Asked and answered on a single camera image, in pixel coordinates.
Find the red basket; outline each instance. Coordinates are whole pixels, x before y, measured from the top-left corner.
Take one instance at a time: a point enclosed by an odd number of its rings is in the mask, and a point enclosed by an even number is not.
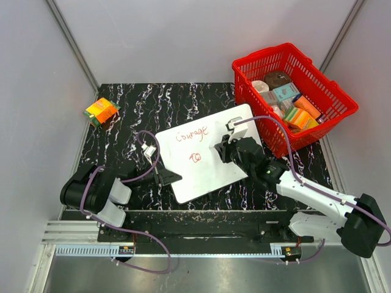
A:
[[[358,105],[335,81],[328,80],[306,57],[291,43],[270,47],[254,52],[232,63],[235,72],[235,101],[238,104],[250,104],[254,115],[267,115],[282,120],[267,105],[258,92],[251,86],[254,80],[263,80],[270,71],[284,71],[292,79],[299,91],[321,112],[324,123],[293,134],[285,125],[292,150],[298,150],[325,136],[345,117],[355,113]],[[256,121],[258,131],[276,157],[288,153],[283,132],[271,120]]]

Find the yellow and orange box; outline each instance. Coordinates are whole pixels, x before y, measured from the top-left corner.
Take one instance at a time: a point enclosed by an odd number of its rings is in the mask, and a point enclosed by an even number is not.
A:
[[[105,98],[100,98],[98,101],[89,106],[83,114],[87,117],[94,127],[102,125],[107,119],[119,111],[120,106],[110,102]]]

